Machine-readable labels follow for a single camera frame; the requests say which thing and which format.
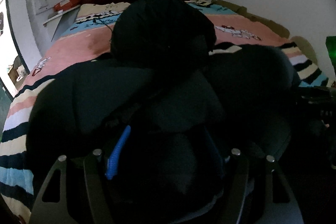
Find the beige round fan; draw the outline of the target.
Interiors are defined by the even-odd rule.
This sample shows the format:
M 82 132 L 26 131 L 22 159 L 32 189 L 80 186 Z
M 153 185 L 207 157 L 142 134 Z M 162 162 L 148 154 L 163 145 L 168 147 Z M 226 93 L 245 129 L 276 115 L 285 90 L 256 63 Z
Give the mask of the beige round fan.
M 317 55 L 315 53 L 314 48 L 312 47 L 312 45 L 309 43 L 308 40 L 306 40 L 302 36 L 294 36 L 290 38 L 290 41 L 295 42 L 300 51 L 315 65 L 318 65 Z

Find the pink Hello Kitty blanket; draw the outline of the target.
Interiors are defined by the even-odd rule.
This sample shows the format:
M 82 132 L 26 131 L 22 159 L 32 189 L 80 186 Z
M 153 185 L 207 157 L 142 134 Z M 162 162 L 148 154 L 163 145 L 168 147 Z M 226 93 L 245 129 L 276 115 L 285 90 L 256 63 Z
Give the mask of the pink Hello Kitty blanket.
M 282 38 L 264 24 L 220 5 L 200 0 L 189 1 L 189 5 L 213 22 L 219 43 L 230 42 L 232 50 L 240 44 L 278 46 L 295 67 L 301 86 L 335 87 L 335 79 L 327 77 L 294 41 Z M 34 66 L 10 105 L 1 139 L 1 197 L 21 223 L 29 221 L 33 208 L 33 174 L 25 153 L 26 128 L 37 95 L 67 67 L 95 61 L 108 52 L 110 31 L 124 8 L 126 3 L 82 5 L 75 22 Z

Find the white wall shelf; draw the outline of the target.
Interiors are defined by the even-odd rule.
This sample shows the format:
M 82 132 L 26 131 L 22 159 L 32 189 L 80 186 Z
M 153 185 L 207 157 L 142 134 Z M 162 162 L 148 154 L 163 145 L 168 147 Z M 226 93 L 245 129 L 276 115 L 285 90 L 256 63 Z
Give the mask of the white wall shelf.
M 80 7 L 80 5 L 77 5 L 77 6 L 72 7 L 71 9 L 68 9 L 68 10 L 66 10 L 66 11 L 62 11 L 62 12 L 58 13 L 57 15 L 55 15 L 55 16 L 53 16 L 53 17 L 51 17 L 51 18 L 48 18 L 48 19 L 43 23 L 43 26 L 46 27 L 47 24 L 48 24 L 50 21 L 52 21 L 52 20 L 54 20 L 54 19 L 56 19 L 56 18 L 60 18 L 60 17 L 62 17 L 64 14 L 66 14 L 66 13 L 68 13 L 68 12 L 70 12 L 70 11 L 73 11 L 73 10 L 79 8 L 79 7 Z

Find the orange box on shelf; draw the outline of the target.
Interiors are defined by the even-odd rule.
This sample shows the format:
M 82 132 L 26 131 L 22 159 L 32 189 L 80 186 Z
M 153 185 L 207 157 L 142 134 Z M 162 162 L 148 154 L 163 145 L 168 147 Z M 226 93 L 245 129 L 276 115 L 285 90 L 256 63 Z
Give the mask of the orange box on shelf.
M 54 12 L 67 11 L 80 4 L 80 0 L 62 0 L 54 5 Z

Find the olive green cloth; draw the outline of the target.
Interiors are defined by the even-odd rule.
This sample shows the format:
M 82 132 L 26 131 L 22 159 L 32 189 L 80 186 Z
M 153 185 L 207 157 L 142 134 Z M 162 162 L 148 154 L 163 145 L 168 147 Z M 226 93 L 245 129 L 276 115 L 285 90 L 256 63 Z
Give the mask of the olive green cloth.
M 223 0 L 211 0 L 211 3 L 229 8 L 233 12 L 236 12 L 238 15 L 248 18 L 252 22 L 260 22 L 263 25 L 270 28 L 274 33 L 278 34 L 278 36 L 282 38 L 288 39 L 290 36 L 289 30 L 285 28 L 284 26 L 282 26 L 281 24 L 278 24 L 274 22 L 273 20 L 263 18 L 255 14 L 251 14 L 248 12 L 247 8 L 244 6 L 239 6 L 234 3 L 223 1 Z

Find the black hooded jacket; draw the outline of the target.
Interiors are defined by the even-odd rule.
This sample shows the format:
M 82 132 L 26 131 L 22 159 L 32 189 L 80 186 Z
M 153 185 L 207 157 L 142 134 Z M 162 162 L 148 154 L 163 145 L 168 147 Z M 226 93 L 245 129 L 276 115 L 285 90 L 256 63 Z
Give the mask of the black hooded jacket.
M 116 223 L 223 223 L 230 151 L 280 158 L 299 83 L 288 57 L 260 45 L 230 53 L 205 15 L 173 7 L 130 5 L 108 53 L 39 93 L 26 141 L 35 200 L 59 156 L 112 151 L 126 126 L 111 182 Z

